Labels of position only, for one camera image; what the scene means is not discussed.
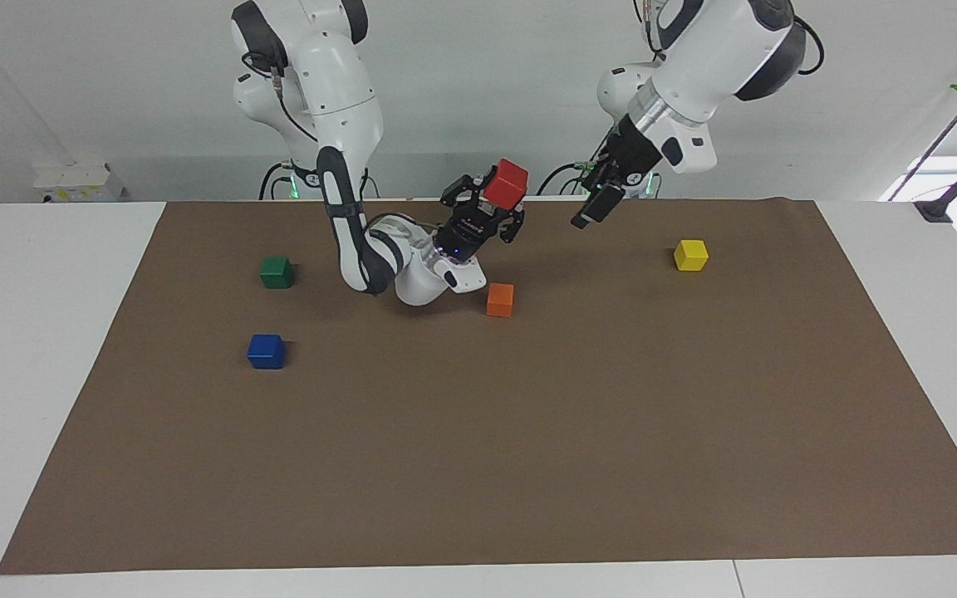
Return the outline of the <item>green wooden block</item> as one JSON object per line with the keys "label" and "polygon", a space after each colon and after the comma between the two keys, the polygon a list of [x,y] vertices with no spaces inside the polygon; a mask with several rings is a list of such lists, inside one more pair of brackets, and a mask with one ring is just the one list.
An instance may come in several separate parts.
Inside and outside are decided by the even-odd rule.
{"label": "green wooden block", "polygon": [[288,289],[295,284],[295,268],[286,255],[268,255],[261,264],[261,283],[267,289]]}

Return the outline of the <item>red wooden block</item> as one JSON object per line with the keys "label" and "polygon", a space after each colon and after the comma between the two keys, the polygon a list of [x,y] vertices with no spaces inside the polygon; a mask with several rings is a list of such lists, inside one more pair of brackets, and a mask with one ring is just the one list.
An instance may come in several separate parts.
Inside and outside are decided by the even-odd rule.
{"label": "red wooden block", "polygon": [[513,211],[528,191],[528,171],[510,159],[501,158],[483,182],[481,198],[494,207]]}

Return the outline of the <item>brown table mat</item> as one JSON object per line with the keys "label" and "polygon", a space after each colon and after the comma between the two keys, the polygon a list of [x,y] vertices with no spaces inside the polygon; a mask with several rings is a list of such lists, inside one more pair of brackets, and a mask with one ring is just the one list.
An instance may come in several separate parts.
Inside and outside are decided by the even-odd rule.
{"label": "brown table mat", "polygon": [[319,205],[167,205],[0,575],[957,554],[957,447],[816,204],[574,211],[483,250],[498,319],[351,291]]}

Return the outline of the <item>white wall box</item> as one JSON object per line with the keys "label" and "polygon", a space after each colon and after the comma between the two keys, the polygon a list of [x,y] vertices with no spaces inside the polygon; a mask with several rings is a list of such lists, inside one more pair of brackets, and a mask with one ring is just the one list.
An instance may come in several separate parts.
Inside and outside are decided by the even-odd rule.
{"label": "white wall box", "polygon": [[104,162],[34,169],[33,193],[42,202],[117,202],[125,196],[121,178]]}

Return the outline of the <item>yellow wooden block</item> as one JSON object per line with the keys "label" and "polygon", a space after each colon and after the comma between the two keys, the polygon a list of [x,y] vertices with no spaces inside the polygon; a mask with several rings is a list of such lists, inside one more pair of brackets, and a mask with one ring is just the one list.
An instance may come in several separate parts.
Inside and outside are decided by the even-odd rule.
{"label": "yellow wooden block", "polygon": [[708,249],[702,239],[681,239],[673,257],[679,272],[702,272],[709,260]]}

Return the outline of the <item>blue wooden block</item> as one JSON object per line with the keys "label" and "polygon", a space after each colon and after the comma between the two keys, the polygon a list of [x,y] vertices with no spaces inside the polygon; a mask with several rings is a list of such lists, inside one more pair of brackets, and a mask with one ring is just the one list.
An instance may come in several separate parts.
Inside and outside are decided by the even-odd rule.
{"label": "blue wooden block", "polygon": [[255,370],[281,370],[286,360],[286,343],[277,334],[254,334],[247,348],[247,359]]}

